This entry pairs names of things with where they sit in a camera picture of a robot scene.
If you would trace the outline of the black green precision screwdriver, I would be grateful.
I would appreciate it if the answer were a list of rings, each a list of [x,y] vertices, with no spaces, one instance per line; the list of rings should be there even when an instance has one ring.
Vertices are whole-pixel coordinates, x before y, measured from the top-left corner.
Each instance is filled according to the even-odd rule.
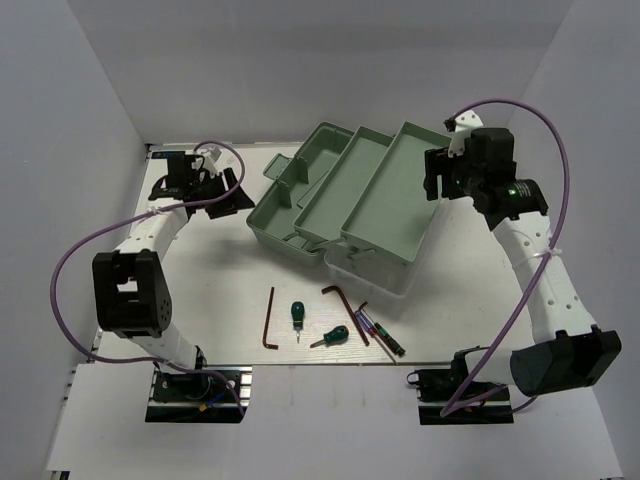
[[[400,344],[389,334],[389,332],[378,322],[374,323],[376,330],[378,331],[379,336],[385,343],[385,345],[390,349],[390,351],[398,356],[402,357],[405,355],[405,349],[400,346]]]

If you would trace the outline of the large brown hex key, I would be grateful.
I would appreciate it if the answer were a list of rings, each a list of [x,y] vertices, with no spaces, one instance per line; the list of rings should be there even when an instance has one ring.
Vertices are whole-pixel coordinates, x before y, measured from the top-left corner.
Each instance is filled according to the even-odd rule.
[[[344,292],[342,291],[342,289],[340,287],[338,287],[337,285],[330,285],[327,287],[324,287],[321,289],[321,293],[323,295],[327,295],[329,293],[335,293],[336,295],[339,296],[341,303],[346,311],[346,313],[348,314],[349,318],[351,319],[352,323],[354,324],[361,340],[363,341],[365,346],[369,346],[370,345],[370,341],[367,338],[366,333],[364,332],[362,326],[359,324],[356,316],[355,316],[355,312],[353,311],[353,309],[351,308],[349,301],[346,298],[346,295],[344,294]]]

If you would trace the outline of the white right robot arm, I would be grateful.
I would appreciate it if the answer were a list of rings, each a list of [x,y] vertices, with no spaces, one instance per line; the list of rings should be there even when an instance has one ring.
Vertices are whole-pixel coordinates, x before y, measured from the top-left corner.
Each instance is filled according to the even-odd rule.
[[[515,139],[506,128],[458,125],[448,147],[425,154],[430,200],[469,197],[511,262],[526,296],[533,343],[455,354],[451,384],[472,399],[489,383],[516,386],[528,397],[591,387],[621,351],[619,335],[603,331],[585,308],[564,263],[550,245],[553,229],[539,185],[516,176]]]

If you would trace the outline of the blue red precision screwdriver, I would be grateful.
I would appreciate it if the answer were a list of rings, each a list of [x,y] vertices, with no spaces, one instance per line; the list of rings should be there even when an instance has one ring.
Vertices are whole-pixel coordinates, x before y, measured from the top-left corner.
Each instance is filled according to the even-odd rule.
[[[355,316],[361,327],[369,333],[379,345],[383,346],[384,343],[379,336],[379,332],[369,317],[361,309],[355,311]]]

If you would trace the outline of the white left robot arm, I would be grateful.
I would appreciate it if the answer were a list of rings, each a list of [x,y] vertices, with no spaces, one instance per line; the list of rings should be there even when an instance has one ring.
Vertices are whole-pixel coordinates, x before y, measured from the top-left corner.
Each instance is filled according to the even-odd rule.
[[[115,250],[96,254],[92,262],[100,328],[137,344],[168,370],[181,369],[176,384],[191,399],[209,392],[212,377],[202,368],[202,350],[172,322],[162,260],[197,211],[218,219],[255,207],[234,170],[217,166],[220,156],[217,147],[200,154],[162,153],[167,173],[151,189],[146,205],[150,216],[136,221]]]

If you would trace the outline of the long thin brown hex key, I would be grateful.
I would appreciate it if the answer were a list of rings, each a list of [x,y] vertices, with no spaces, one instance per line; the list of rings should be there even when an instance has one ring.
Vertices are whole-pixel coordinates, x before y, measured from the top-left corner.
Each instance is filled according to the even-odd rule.
[[[271,323],[271,314],[272,314],[273,303],[274,303],[274,296],[275,296],[275,288],[271,287],[270,291],[269,291],[269,299],[268,299],[268,304],[267,304],[267,309],[266,309],[266,314],[265,314],[262,338],[261,338],[262,346],[265,349],[271,350],[271,351],[277,351],[279,349],[279,346],[277,344],[270,343],[268,341],[269,327],[270,327],[270,323]]]

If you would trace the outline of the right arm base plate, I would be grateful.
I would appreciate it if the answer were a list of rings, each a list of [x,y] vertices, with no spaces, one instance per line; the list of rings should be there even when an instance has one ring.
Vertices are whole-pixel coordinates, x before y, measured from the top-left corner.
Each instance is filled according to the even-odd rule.
[[[489,393],[496,384],[472,382],[457,403],[481,396],[463,408],[443,417],[440,411],[462,383],[464,377],[453,373],[444,365],[424,366],[406,376],[409,387],[416,390],[419,422],[421,426],[501,425],[514,422],[510,393],[507,388]]]

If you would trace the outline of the green plastic toolbox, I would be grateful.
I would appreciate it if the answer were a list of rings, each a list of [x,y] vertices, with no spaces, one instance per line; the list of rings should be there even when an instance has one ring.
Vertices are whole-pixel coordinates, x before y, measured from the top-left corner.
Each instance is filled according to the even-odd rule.
[[[249,214],[257,241],[379,303],[411,289],[439,204],[423,189],[424,155],[447,136],[406,122],[392,135],[323,122],[292,157],[277,155],[271,185]]]

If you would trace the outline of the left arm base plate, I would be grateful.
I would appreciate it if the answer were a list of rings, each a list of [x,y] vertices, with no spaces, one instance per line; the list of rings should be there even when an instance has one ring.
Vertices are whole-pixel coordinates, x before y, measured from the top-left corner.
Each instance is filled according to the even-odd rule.
[[[145,422],[177,424],[239,424],[238,410],[229,384],[248,410],[252,368],[222,367],[225,381],[203,375],[173,374],[156,370],[152,377]]]

